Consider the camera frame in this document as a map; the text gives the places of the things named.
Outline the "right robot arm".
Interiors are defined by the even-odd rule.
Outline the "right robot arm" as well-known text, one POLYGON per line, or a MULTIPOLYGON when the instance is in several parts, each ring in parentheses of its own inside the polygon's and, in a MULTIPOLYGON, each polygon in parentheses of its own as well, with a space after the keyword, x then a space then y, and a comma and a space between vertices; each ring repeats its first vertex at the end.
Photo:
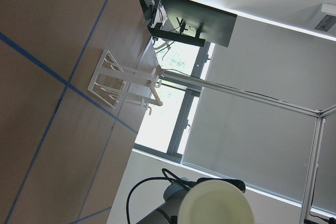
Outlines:
POLYGON ((139 220, 138 223, 177 223, 178 211, 186 194, 194 186, 206 180, 207 178, 200 178, 193 182, 184 178, 179 180, 173 179, 163 193, 164 203, 152 210, 148 215, 139 220))

